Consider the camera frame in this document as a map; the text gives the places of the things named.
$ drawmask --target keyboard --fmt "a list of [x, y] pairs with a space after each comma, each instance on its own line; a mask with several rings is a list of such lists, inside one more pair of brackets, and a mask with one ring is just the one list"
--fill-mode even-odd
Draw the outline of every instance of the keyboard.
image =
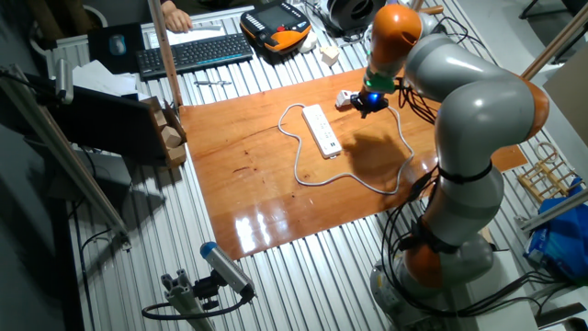
[[[171, 48], [178, 74], [248, 61], [254, 55], [242, 33], [190, 41]], [[166, 76], [159, 49], [137, 51], [137, 62], [142, 81]]]

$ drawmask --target wooden table surface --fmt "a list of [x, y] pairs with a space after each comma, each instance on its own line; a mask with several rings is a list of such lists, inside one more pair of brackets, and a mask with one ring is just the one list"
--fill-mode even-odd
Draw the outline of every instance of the wooden table surface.
[[[283, 120], [286, 131], [302, 137], [299, 177], [320, 182], [352, 172], [375, 188], [392, 190], [404, 160], [391, 111], [362, 120], [358, 111], [334, 107], [341, 90], [361, 87], [365, 70], [337, 74], [204, 106], [182, 107], [180, 117], [217, 243], [231, 258], [251, 255], [321, 230], [398, 205], [407, 188], [435, 165], [434, 126], [408, 107], [399, 109], [404, 137], [415, 158], [401, 174], [401, 193], [384, 196], [346, 177], [322, 187], [305, 187], [293, 174], [298, 141], [277, 129], [288, 105], [320, 104], [343, 146], [324, 160], [302, 118], [293, 108]], [[393, 107], [398, 94], [389, 96]], [[502, 171], [526, 163], [517, 146], [492, 157]]]

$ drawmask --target orange device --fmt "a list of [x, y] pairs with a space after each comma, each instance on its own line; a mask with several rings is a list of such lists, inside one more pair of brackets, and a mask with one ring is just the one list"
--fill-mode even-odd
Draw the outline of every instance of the orange device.
[[294, 6], [276, 1], [241, 15], [241, 29], [259, 46], [287, 53], [311, 31], [311, 22]]

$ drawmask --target robotic arm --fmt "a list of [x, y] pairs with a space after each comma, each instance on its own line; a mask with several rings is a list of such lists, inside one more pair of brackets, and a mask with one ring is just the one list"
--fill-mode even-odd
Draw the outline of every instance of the robotic arm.
[[419, 39], [434, 32], [436, 21], [426, 13], [417, 13], [401, 5], [382, 7], [374, 17], [372, 50], [367, 55], [364, 84], [351, 99], [362, 118], [388, 106], [385, 94], [396, 90], [396, 75], [406, 56]]
[[491, 156], [535, 135], [548, 117], [548, 98], [538, 87], [433, 33], [434, 27], [426, 15], [407, 7], [380, 9], [364, 85], [351, 98], [362, 118], [386, 108], [384, 95], [394, 92], [404, 65], [404, 80], [421, 96], [441, 102], [434, 193], [401, 243], [403, 256], [380, 261], [371, 275], [376, 302], [395, 320], [412, 307], [385, 270], [394, 270], [412, 298], [428, 299], [492, 267], [491, 248], [478, 234], [503, 199], [503, 178]]

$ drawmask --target white power cord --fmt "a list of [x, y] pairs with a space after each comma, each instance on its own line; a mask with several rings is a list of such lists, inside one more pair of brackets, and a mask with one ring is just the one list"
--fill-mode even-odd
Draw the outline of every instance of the white power cord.
[[302, 150], [302, 138], [300, 138], [298, 135], [294, 134], [294, 133], [290, 133], [290, 132], [286, 132], [284, 131], [284, 129], [282, 129], [282, 120], [284, 119], [284, 117], [286, 116], [286, 114], [288, 114], [288, 111], [293, 108], [293, 107], [302, 107], [305, 108], [305, 105], [302, 104], [293, 104], [290, 105], [286, 108], [286, 110], [284, 111], [284, 113], [282, 114], [282, 117], [279, 118], [279, 121], [277, 122], [277, 128], [284, 134], [286, 134], [289, 137], [292, 138], [296, 138], [299, 142], [298, 144], [298, 151], [296, 152], [296, 160], [294, 161], [294, 177], [296, 178], [296, 181], [299, 182], [301, 185], [304, 186], [310, 186], [310, 187], [318, 187], [318, 186], [323, 186], [323, 185], [327, 185], [329, 183], [334, 182], [335, 180], [339, 179], [339, 178], [343, 178], [343, 177], [351, 177], [353, 179], [355, 179], [356, 181], [358, 181], [360, 184], [362, 184], [363, 186], [365, 186], [366, 188], [369, 188], [371, 190], [373, 190], [374, 192], [377, 192], [379, 194], [385, 194], [385, 195], [393, 195], [398, 193], [398, 189], [401, 185], [401, 174], [402, 174], [402, 170], [409, 164], [411, 163], [411, 161], [414, 158], [414, 150], [413, 148], [406, 142], [406, 139], [404, 139], [404, 136], [402, 135], [402, 130], [401, 130], [401, 115], [398, 113], [398, 110], [396, 110], [395, 108], [392, 107], [388, 107], [388, 109], [390, 110], [390, 112], [392, 112], [392, 114], [394, 114], [394, 117], [396, 118], [396, 122], [398, 123], [398, 133], [401, 136], [402, 142], [404, 143], [404, 145], [406, 146], [406, 148], [409, 149], [409, 151], [411, 151], [411, 156], [406, 159], [406, 161], [404, 161], [404, 163], [402, 164], [400, 170], [398, 170], [398, 176], [396, 176], [396, 188], [393, 191], [387, 192], [387, 191], [383, 191], [377, 188], [373, 188], [371, 187], [368, 183], [366, 183], [365, 181], [359, 179], [359, 177], [357, 177], [354, 174], [351, 173], [343, 173], [343, 174], [339, 174], [335, 177], [331, 177], [327, 180], [324, 180], [322, 182], [319, 183], [309, 183], [309, 182], [305, 182], [300, 180], [300, 178], [298, 177], [298, 159], [300, 158], [300, 151]]

